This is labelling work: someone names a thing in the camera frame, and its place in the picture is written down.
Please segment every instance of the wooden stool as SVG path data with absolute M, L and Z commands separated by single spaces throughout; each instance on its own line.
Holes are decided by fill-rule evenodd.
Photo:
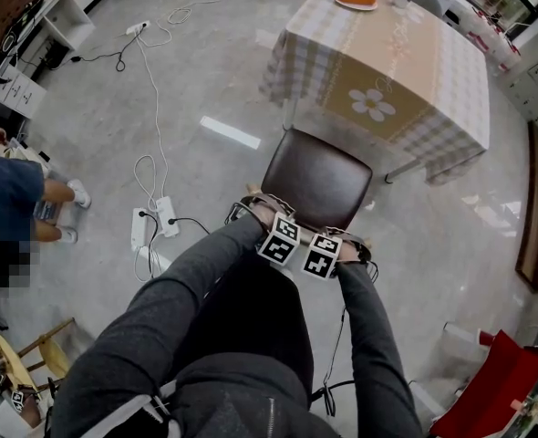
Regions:
M 70 318 L 63 321 L 55 328 L 49 330 L 46 334 L 40 336 L 37 340 L 32 342 L 29 346 L 24 347 L 19 352 L 15 352 L 8 342 L 0 335 L 0 350 L 7 361 L 7 377 L 12 382 L 13 389 L 17 389 L 19 384 L 25 384 L 32 386 L 36 391 L 45 390 L 48 385 L 36 386 L 34 380 L 30 376 L 30 371 L 39 369 L 40 367 L 47 366 L 52 373 L 54 373 L 58 379 L 64 378 L 70 368 L 70 363 L 64 351 L 56 344 L 51 338 L 57 334 L 61 329 L 64 329 L 75 319 Z M 22 358 L 28 353 L 34 350 L 36 347 L 40 350 L 42 361 L 26 367 L 22 363 Z

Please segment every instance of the checkered tablecloth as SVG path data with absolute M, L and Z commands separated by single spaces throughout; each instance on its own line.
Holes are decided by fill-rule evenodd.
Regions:
M 308 98 L 425 164 L 426 182 L 461 177 L 488 150 L 483 54 L 421 7 L 371 12 L 307 0 L 274 46 L 261 91 Z

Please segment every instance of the gray concrete floor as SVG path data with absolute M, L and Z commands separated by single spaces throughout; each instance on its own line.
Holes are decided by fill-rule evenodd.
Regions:
M 89 57 L 121 48 L 114 38 L 128 26 L 153 21 L 193 0 L 104 0 L 91 17 L 97 30 L 82 52 Z M 222 225 L 246 183 L 260 183 L 281 136 L 281 110 L 258 92 L 271 46 L 305 0 L 227 0 L 196 6 L 190 19 L 171 27 L 172 42 L 146 49 L 160 89 L 160 127 L 170 163 L 165 193 L 178 216 L 195 217 L 211 229 Z M 165 35 L 156 27 L 149 42 Z M 0 293 L 0 318 L 7 337 L 21 348 L 64 318 L 77 326 L 61 337 L 76 356 L 125 310 L 141 286 L 133 275 L 131 211 L 146 195 L 133 177 L 142 154 L 163 163 L 154 126 L 155 98 L 140 49 L 133 44 L 118 73 L 115 58 L 78 63 L 48 72 L 48 89 L 30 123 L 30 142 L 47 152 L 51 164 L 78 177 L 93 198 L 89 210 L 66 209 L 62 224 L 79 233 L 75 245 L 43 245 L 30 268 L 29 287 Z M 203 115 L 261 139 L 257 151 L 199 125 Z M 528 186 L 525 122 L 491 87 L 491 148 L 464 177 L 429 188 L 423 172 L 385 185 L 386 172 L 409 158 L 391 151 L 364 130 L 338 125 L 319 108 L 300 102 L 296 127 L 356 155 L 375 179 L 350 229 L 371 238 L 380 269 L 378 292 L 387 308 L 408 379 L 465 376 L 465 355 L 441 335 L 446 321 L 467 329 L 504 329 L 514 335 L 522 313 L 538 296 L 514 273 L 522 236 Z M 142 181 L 150 184 L 147 163 Z M 161 239 L 158 251 L 173 260 L 202 238 L 202 230 L 181 224 L 175 239 Z M 300 255 L 292 267 L 299 267 Z M 146 276 L 144 266 L 140 267 Z M 316 358 L 316 385 L 336 339 L 342 298 L 335 280 L 295 275 Z M 333 381 L 351 377 L 348 326 Z M 356 436 L 352 387 L 336 391 L 333 424 Z M 323 414 L 319 403 L 314 411 Z

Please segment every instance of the chair seat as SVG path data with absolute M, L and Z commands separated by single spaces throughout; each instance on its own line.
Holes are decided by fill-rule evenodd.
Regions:
M 261 189 L 295 208 L 295 220 L 318 230 L 346 229 L 364 200 L 372 170 L 355 157 L 300 130 L 289 130 Z

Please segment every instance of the outlet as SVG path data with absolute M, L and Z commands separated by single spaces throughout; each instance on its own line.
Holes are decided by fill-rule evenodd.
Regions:
M 145 231 L 148 225 L 148 216 L 140 215 L 147 213 L 148 210 L 144 208 L 133 209 L 133 220 L 131 221 L 131 249 L 137 252 L 140 248 L 145 246 Z
M 136 35 L 142 28 L 147 29 L 150 26 L 151 23 L 149 21 L 144 21 L 143 23 L 139 23 L 138 25 L 128 27 L 127 31 L 125 31 L 125 34 L 127 34 L 128 36 Z
M 170 224 L 170 219 L 176 218 L 176 213 L 174 213 L 174 208 L 171 205 L 171 198 L 169 196 L 164 196 L 156 201 L 156 210 L 158 212 L 158 217 L 160 218 L 160 227 L 161 232 L 166 237 L 174 237 L 180 233 L 180 227 L 178 223 Z

